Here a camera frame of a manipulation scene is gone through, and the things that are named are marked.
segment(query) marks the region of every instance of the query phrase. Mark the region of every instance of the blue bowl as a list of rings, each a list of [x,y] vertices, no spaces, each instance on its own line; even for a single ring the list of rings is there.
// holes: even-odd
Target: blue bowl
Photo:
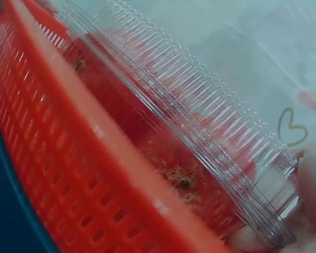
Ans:
[[[0,133],[0,253],[57,253],[10,161]]]

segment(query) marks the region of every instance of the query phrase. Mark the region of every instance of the hand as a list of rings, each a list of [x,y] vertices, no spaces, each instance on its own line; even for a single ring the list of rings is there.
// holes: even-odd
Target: hand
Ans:
[[[280,253],[316,253],[316,143],[295,153],[299,159],[297,180],[300,200],[285,219],[297,242],[279,250]],[[226,240],[233,252],[270,252],[250,227],[244,227]]]

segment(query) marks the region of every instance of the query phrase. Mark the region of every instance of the plastic lid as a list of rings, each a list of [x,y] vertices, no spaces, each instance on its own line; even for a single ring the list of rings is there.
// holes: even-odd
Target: plastic lid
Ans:
[[[261,239],[274,246],[295,241],[279,213],[297,195],[291,181],[297,161],[276,134],[215,73],[136,10],[113,0],[95,6],[84,13],[67,2],[59,18],[70,36],[79,37],[185,143]],[[243,156],[248,159],[241,162]],[[257,167],[253,180],[244,173],[251,162]]]

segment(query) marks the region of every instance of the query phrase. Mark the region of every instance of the red plastic basket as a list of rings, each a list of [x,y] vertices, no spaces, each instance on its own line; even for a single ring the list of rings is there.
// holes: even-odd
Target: red plastic basket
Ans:
[[[225,252],[63,59],[65,26],[33,2],[4,3],[1,132],[59,249]]]

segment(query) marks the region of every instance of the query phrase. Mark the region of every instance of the white surface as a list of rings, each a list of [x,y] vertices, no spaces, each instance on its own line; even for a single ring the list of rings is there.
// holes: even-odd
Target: white surface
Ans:
[[[316,0],[125,1],[207,63],[284,142],[316,141],[316,110],[298,100],[316,91]],[[87,10],[95,1],[74,2]]]

